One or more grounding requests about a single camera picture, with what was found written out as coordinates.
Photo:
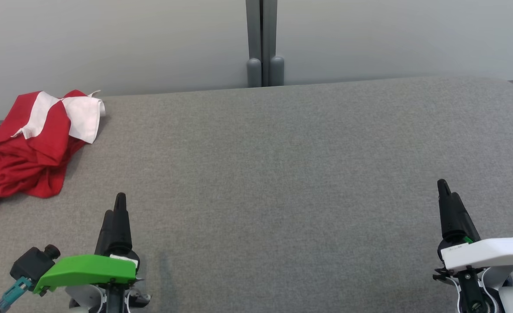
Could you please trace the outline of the grey partition post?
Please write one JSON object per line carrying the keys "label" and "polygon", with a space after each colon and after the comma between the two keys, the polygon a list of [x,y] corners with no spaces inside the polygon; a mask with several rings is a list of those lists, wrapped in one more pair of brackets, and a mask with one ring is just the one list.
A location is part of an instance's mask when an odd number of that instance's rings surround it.
{"label": "grey partition post", "polygon": [[285,59],[276,52],[278,0],[262,0],[262,85],[280,87],[285,81]]}
{"label": "grey partition post", "polygon": [[262,22],[260,0],[245,0],[248,28],[248,87],[262,87]]}

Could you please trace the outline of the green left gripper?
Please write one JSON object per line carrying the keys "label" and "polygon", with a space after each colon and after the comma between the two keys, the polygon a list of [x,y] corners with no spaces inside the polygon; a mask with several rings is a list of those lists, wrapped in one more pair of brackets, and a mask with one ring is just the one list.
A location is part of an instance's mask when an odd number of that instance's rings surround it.
{"label": "green left gripper", "polygon": [[[113,254],[110,255],[112,226]],[[126,194],[119,193],[114,209],[105,212],[96,255],[63,258],[39,279],[34,293],[43,296],[47,291],[63,287],[71,297],[69,310],[73,313],[131,313],[133,308],[144,308],[150,303],[151,295],[136,286],[143,279],[132,270],[138,271],[141,262],[138,255],[128,254],[131,250]]]}

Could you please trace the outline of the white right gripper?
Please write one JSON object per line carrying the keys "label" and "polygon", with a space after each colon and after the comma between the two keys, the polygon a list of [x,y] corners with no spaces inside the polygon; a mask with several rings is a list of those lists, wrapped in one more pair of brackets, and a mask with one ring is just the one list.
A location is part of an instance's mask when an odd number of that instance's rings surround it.
{"label": "white right gripper", "polygon": [[456,232],[454,204],[460,228],[470,242],[441,249],[443,268],[433,279],[457,291],[453,313],[513,313],[513,238],[474,242],[474,223],[457,192],[438,180],[441,233]]}

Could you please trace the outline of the red number 23 jersey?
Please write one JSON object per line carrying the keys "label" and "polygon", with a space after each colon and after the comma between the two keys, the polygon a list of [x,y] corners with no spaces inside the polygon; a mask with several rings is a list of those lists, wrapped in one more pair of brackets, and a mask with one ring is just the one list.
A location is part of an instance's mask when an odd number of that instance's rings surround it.
{"label": "red number 23 jersey", "polygon": [[27,167],[0,166],[0,198],[24,193],[38,198],[58,195],[64,184],[67,165],[72,156],[86,144],[92,144],[98,133],[105,106],[93,94],[79,90],[70,91],[64,97],[64,106],[71,120],[70,140],[67,158],[59,166]]}

